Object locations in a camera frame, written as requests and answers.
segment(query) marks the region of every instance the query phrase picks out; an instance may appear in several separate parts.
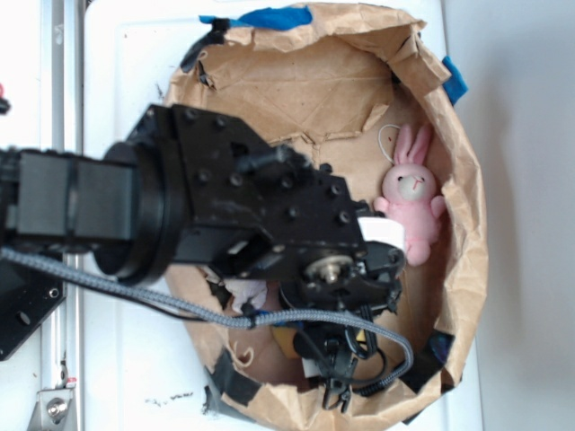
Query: stuffed animal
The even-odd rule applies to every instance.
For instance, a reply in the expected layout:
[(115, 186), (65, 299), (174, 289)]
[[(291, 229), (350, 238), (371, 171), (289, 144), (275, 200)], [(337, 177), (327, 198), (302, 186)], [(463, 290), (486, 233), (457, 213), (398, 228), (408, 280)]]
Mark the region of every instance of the stuffed animal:
[(436, 196), (433, 173), (423, 166), (432, 136), (431, 125), (420, 128), (413, 140), (410, 125), (399, 131), (394, 167), (384, 177), (383, 196), (374, 209), (385, 213), (405, 228), (407, 263), (416, 267), (426, 262), (430, 245), (439, 237), (439, 217), (446, 210), (443, 196)]
[(253, 308), (260, 310), (266, 302), (268, 288), (264, 280), (225, 280), (227, 291), (234, 296), (232, 309), (242, 312), (242, 305), (251, 303)]

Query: brown paper bag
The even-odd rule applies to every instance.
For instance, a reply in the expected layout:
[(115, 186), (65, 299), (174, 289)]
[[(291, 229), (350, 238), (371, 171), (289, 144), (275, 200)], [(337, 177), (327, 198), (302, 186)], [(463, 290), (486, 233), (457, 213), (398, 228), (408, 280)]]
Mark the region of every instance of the brown paper bag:
[[(322, 409), (298, 360), (286, 359), (269, 328), (228, 331), (190, 324), (199, 356), (222, 400), (264, 426), (286, 430), (381, 430), (405, 420), (456, 386), (486, 296), (485, 203), (480, 167), (441, 84), (448, 71), (418, 33), (425, 23), (367, 4), (310, 4), (313, 22), (290, 31), (232, 28), (207, 46), (189, 73), (177, 71), (168, 103), (244, 119), (270, 143), (289, 141), (317, 166), (330, 163), (351, 195), (379, 196), (396, 131), (386, 124), (425, 122), (435, 129), (426, 165), (447, 201), (441, 239), (421, 267), (402, 275), (397, 315), (377, 323), (410, 340), (410, 375), (371, 397), (352, 397), (345, 414)], [(222, 312), (195, 268), (173, 267), (175, 295)], [(265, 308), (278, 309), (270, 286)], [(403, 361), (380, 341), (392, 365)], [(369, 362), (358, 377), (373, 374)]]

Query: white wall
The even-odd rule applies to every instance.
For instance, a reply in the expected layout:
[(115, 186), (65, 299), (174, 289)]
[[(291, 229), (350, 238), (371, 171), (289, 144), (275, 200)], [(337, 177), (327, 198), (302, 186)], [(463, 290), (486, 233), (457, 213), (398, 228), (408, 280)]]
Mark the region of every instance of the white wall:
[(478, 333), (486, 431), (573, 429), (575, 3), (445, 0), (457, 110), (487, 193)]
[[(0, 148), (40, 144), (40, 0), (0, 2), (0, 83), (12, 105)], [(40, 390), (40, 331), (0, 362), (0, 429), (26, 429)]]

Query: gray braided cable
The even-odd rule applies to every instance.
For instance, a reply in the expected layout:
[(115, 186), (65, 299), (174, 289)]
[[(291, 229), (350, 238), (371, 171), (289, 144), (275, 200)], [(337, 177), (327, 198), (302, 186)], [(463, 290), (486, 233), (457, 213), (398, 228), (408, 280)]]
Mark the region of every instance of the gray braided cable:
[(168, 307), (189, 312), (194, 314), (205, 321), (225, 326), (231, 329), (245, 329), (248, 330), (255, 326), (274, 325), (287, 321), (323, 321), (342, 326), (350, 326), (360, 330), (374, 332), (382, 337), (390, 339), (391, 341), (399, 344), (405, 354), (405, 361), (395, 368), (389, 375), (387, 375), (380, 383), (379, 386), (384, 388), (393, 382), (396, 378), (407, 372), (413, 364), (413, 351), (411, 350), (410, 342), (403, 336), (376, 325), (371, 321), (366, 321), (348, 312), (329, 312), (325, 310), (283, 310), (279, 312), (269, 312), (255, 316), (254, 321), (247, 317), (230, 317), (212, 312), (211, 310), (189, 303), (180, 298), (169, 296), (147, 290), (141, 287), (128, 287), (110, 281), (106, 278), (97, 277), (92, 274), (79, 271), (71, 268), (62, 262), (49, 259), (37, 254), (28, 254), (15, 251), (13, 249), (2, 247), (1, 259), (6, 259), (17, 265), (22, 265), (27, 268), (35, 269), (44, 274), (52, 277), (65, 280), (74, 285), (83, 286), (96, 292), (111, 295), (126, 296), (148, 303), (160, 303)]

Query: bolt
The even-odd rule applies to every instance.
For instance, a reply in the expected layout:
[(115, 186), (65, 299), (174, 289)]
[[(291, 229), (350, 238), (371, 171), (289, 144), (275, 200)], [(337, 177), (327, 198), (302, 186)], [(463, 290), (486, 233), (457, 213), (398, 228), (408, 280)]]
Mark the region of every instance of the bolt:
[(212, 178), (212, 174), (207, 169), (202, 168), (196, 174), (196, 178), (198, 178), (198, 181), (202, 184), (206, 184)]
[(224, 130), (227, 126), (226, 117), (224, 117), (223, 115), (216, 115), (216, 119), (214, 120), (214, 126), (216, 126), (218, 130)]
[(65, 416), (66, 411), (68, 410), (68, 405), (66, 402), (60, 398), (55, 398), (51, 402), (48, 403), (46, 406), (46, 411), (48, 412), (48, 416), (57, 420), (61, 419)]
[(283, 177), (281, 177), (281, 187), (283, 187), (284, 189), (291, 189), (292, 187), (294, 187), (294, 181), (287, 175), (284, 175)]
[(332, 184), (330, 186), (330, 190), (329, 190), (329, 195), (332, 198), (335, 198), (336, 196), (339, 196), (341, 194), (341, 188), (340, 186), (338, 186), (337, 184)]
[(341, 224), (348, 224), (349, 222), (351, 222), (351, 217), (349, 217), (349, 214), (346, 213), (345, 211), (340, 211), (340, 213), (337, 216), (337, 221), (340, 222)]
[(332, 285), (338, 281), (338, 277), (340, 276), (340, 267), (336, 265), (326, 265), (320, 270), (320, 276), (328, 285)]
[(192, 124), (198, 119), (199, 114), (193, 108), (188, 108), (183, 112), (183, 117), (186, 121)]
[(387, 257), (391, 263), (397, 263), (400, 259), (400, 250), (393, 248), (387, 252)]
[(297, 207), (289, 207), (287, 209), (287, 216), (292, 220), (295, 220), (299, 217), (299, 209)]
[(237, 172), (230, 175), (230, 184), (234, 187), (240, 187), (243, 184), (243, 177)]

